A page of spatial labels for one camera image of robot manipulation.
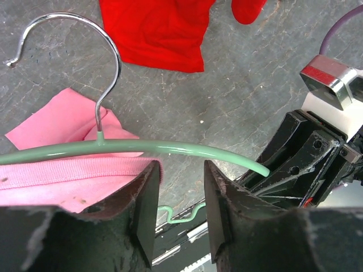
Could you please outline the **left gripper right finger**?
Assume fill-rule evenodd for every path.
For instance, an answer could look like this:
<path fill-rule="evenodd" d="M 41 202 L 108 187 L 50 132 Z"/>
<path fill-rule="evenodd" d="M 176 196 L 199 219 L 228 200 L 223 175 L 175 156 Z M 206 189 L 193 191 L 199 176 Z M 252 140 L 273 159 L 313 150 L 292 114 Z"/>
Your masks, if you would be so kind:
<path fill-rule="evenodd" d="M 361 271 L 362 209 L 272 205 L 210 160 L 204 191 L 211 260 L 218 271 Z"/>

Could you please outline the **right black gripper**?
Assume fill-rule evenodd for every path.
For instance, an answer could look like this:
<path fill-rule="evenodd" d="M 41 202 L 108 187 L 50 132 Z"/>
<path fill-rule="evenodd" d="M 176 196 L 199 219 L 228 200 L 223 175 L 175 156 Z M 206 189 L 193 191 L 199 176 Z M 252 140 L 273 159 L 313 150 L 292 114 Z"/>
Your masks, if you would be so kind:
<path fill-rule="evenodd" d="M 362 133 L 340 150 L 340 130 L 311 111 L 288 112 L 257 159 L 270 173 L 247 171 L 240 184 L 283 209 L 317 207 L 346 183 L 362 185 Z"/>

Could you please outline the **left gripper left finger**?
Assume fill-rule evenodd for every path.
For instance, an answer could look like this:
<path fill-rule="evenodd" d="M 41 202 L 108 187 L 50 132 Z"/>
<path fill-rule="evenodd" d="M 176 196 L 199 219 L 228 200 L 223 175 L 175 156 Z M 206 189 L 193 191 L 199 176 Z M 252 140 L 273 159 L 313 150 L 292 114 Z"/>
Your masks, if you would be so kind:
<path fill-rule="evenodd" d="M 79 214 L 54 206 L 1 208 L 2 271 L 150 271 L 161 165 Z"/>

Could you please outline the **pink t shirt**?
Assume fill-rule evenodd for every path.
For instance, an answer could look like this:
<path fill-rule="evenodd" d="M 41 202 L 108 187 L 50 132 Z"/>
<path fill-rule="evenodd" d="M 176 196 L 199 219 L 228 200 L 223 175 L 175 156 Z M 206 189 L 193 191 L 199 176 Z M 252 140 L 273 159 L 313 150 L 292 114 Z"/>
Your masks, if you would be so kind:
<path fill-rule="evenodd" d="M 6 134 L 19 150 L 96 139 L 95 103 L 64 89 Z M 73 213 L 100 202 L 151 162 L 140 152 L 86 155 L 1 167 L 1 206 L 58 206 Z"/>

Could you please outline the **teal wavy hanger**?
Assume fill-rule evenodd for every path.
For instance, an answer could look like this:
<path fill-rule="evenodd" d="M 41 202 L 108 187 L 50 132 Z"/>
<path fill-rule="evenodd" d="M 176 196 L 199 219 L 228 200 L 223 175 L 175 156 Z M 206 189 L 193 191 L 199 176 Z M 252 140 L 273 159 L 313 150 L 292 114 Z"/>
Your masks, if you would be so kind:
<path fill-rule="evenodd" d="M 93 141 L 81 141 L 47 145 L 42 147 L 34 147 L 12 154 L 1 155 L 1 165 L 17 165 L 17 164 L 33 164 L 48 160 L 60 160 L 61 158 L 71 158 L 82 155 L 96 155 L 120 152 L 154 152 L 159 154 L 179 154 L 187 156 L 196 156 L 207 159 L 217 159 L 224 162 L 233 163 L 249 170 L 252 170 L 263 177 L 270 174 L 270 170 L 262 164 L 253 161 L 245 156 L 222 150 L 220 148 L 185 143 L 175 141 L 156 141 L 156 140 L 140 140 L 140 139 L 106 139 L 101 119 L 101 105 L 103 100 L 111 93 L 121 76 L 121 56 L 111 39 L 99 25 L 93 21 L 71 12 L 53 12 L 37 17 L 31 21 L 22 33 L 18 42 L 16 56 L 6 62 L 7 67 L 14 67 L 21 59 L 25 41 L 33 28 L 41 23 L 55 19 L 70 19 L 81 22 L 95 31 L 110 46 L 115 58 L 115 76 L 111 84 L 101 94 L 95 103 L 95 123 L 96 123 L 96 139 Z"/>

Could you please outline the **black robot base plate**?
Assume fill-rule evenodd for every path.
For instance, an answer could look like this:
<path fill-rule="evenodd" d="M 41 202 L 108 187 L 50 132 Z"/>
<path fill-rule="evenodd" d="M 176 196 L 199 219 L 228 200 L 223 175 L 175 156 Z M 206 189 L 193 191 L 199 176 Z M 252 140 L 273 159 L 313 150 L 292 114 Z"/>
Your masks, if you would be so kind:
<path fill-rule="evenodd" d="M 206 208 L 186 223 L 164 223 L 155 230 L 152 271 L 181 271 L 210 254 Z"/>

